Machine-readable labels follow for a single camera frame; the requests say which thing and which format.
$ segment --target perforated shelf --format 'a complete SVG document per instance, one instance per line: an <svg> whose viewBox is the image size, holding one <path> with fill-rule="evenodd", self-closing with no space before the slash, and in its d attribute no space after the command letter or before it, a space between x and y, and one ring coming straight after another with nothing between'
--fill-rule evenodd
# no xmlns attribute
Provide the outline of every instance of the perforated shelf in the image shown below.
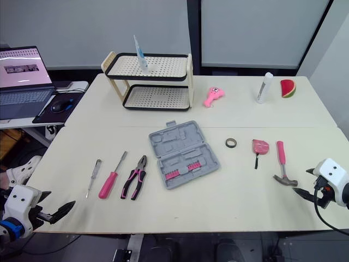
<svg viewBox="0 0 349 262"><path fill-rule="evenodd" d="M146 53L149 72L145 74L136 53L119 53L105 74L111 79L183 81L186 78L188 55Z"/></svg>
<svg viewBox="0 0 349 262"><path fill-rule="evenodd" d="M127 109L180 110L189 109L187 86L133 85L123 103Z"/></svg>

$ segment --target gray tool case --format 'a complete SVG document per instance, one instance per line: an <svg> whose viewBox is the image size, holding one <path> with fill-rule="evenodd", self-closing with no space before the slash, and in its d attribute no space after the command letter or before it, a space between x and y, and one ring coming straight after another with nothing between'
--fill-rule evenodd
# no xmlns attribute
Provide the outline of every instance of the gray tool case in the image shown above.
<svg viewBox="0 0 349 262"><path fill-rule="evenodd" d="M219 168L217 157L205 142L195 121L176 125L149 135L167 189L178 187Z"/></svg>

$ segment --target dish rack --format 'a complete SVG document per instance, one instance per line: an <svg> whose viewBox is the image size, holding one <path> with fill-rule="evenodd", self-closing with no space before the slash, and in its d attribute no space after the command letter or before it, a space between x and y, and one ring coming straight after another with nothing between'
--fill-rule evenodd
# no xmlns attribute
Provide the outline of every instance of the dish rack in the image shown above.
<svg viewBox="0 0 349 262"><path fill-rule="evenodd" d="M136 53L110 52L101 64L102 71L115 89L123 106L134 110L185 111L192 107L192 59L188 55L146 53L148 72L142 71ZM115 80L123 80L127 89L121 93ZM134 84L137 81L184 81L187 85Z"/></svg>

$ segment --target tape roll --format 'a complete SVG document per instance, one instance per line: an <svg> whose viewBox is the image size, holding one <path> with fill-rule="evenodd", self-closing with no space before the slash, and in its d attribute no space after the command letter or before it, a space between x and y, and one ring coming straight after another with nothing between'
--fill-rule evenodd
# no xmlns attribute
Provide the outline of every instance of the tape roll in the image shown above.
<svg viewBox="0 0 349 262"><path fill-rule="evenodd" d="M225 140L225 145L229 148L234 148L236 147L237 144L238 142L236 142L234 138L228 138L227 140Z"/></svg>

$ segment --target toothpaste tube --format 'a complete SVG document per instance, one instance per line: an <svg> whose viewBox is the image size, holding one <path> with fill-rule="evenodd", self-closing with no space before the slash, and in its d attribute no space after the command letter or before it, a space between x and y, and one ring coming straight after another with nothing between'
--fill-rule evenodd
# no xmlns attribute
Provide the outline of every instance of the toothpaste tube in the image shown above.
<svg viewBox="0 0 349 262"><path fill-rule="evenodd" d="M136 39L136 36L133 35L133 38L135 39L135 45L136 45L136 51L137 51L137 57L138 62L140 64L140 67L142 68L144 73L148 73L148 63L146 58L144 57L144 54L142 52L142 49L140 48L140 45L138 44L138 41Z"/></svg>

